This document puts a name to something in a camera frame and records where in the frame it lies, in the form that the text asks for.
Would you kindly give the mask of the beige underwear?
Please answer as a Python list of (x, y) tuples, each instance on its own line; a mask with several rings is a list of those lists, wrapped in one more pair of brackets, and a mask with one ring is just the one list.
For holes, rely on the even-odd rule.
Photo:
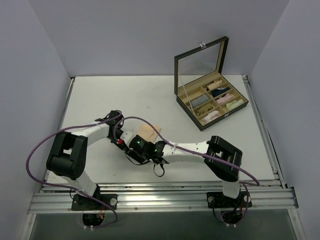
[(151, 143), (155, 143), (158, 138), (158, 134), (155, 130), (146, 123), (140, 125), (137, 135), (139, 135), (143, 140)]

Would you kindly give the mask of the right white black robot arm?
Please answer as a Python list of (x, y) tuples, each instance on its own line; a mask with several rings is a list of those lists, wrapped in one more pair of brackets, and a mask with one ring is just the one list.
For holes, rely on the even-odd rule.
[(222, 180), (222, 200), (227, 206), (240, 201), (241, 184), (239, 168), (243, 152), (219, 136), (196, 143), (146, 141), (139, 135), (126, 131), (120, 139), (128, 147), (128, 154), (138, 161), (150, 161), (161, 168), (176, 162), (205, 164)]

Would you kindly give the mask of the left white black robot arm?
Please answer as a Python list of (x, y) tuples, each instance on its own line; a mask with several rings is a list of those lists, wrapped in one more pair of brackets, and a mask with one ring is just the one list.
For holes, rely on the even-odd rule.
[(78, 189), (84, 196), (83, 204), (90, 210), (100, 206), (102, 197), (100, 187), (85, 172), (87, 148), (107, 138), (125, 151), (125, 144), (118, 141), (123, 133), (122, 125), (116, 126), (123, 118), (120, 110), (112, 110), (104, 118), (96, 119), (87, 127), (73, 132), (62, 131), (54, 138), (46, 168)]

